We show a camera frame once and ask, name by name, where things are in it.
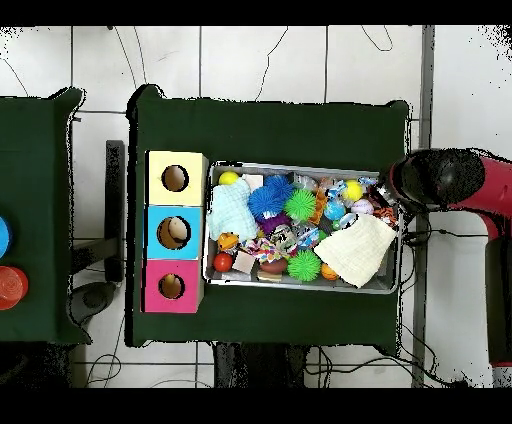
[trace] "blue round object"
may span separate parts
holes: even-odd
[[[5,255],[11,244],[11,232],[4,218],[0,216],[0,258]]]
[[[324,215],[331,221],[337,221],[345,215],[345,205],[341,200],[330,200],[325,206]]]

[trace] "gray metal tray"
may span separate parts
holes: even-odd
[[[220,175],[225,171],[234,171],[239,175],[242,174],[259,174],[259,175],[280,175],[289,172],[296,172],[301,175],[308,175],[317,181],[322,178],[337,179],[357,179],[359,177],[377,177],[378,172],[361,172],[361,171],[345,171],[339,169],[323,169],[323,168],[305,168],[296,166],[266,165],[257,163],[233,163],[217,161],[212,163],[208,172],[208,187],[206,208],[210,212],[210,199],[213,187],[218,183]],[[322,290],[334,292],[352,292],[367,294],[389,294],[396,290],[399,285],[401,251],[402,251],[402,231],[403,231],[403,215],[400,209],[396,210],[398,221],[398,234],[391,246],[389,247],[383,265],[379,271],[366,283],[363,287],[357,288],[343,280],[329,281],[319,275],[316,280],[308,283],[302,283],[295,278],[283,273],[281,282],[273,283],[269,281],[259,281],[257,278],[258,267],[255,265],[251,274],[243,274],[239,272],[220,273],[213,268],[213,259],[218,253],[217,242],[210,239],[210,230],[208,224],[205,223],[204,231],[204,252],[203,252],[203,277],[209,284],[218,285],[237,285],[237,286],[254,286],[269,288],[286,288],[295,290]]]

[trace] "green tablecloth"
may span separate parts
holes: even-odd
[[[0,215],[13,244],[0,259],[25,272],[29,289],[0,311],[0,341],[81,343],[66,313],[71,264],[67,130],[78,89],[49,99],[0,98]]]
[[[395,353],[397,293],[365,295],[206,285],[193,315],[140,312],[144,151],[201,152],[234,160],[379,171],[404,154],[408,106],[294,105],[163,99],[143,86],[128,104],[130,196],[127,340],[367,344]]]

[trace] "green spiky ball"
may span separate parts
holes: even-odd
[[[322,261],[311,250],[301,250],[297,256],[288,261],[288,274],[300,281],[313,281],[318,273]]]
[[[286,214],[294,220],[306,221],[315,213],[315,196],[308,190],[295,190],[284,205]]]

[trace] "red round lid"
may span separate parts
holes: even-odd
[[[18,268],[0,266],[0,310],[15,306],[27,293],[27,276]]]

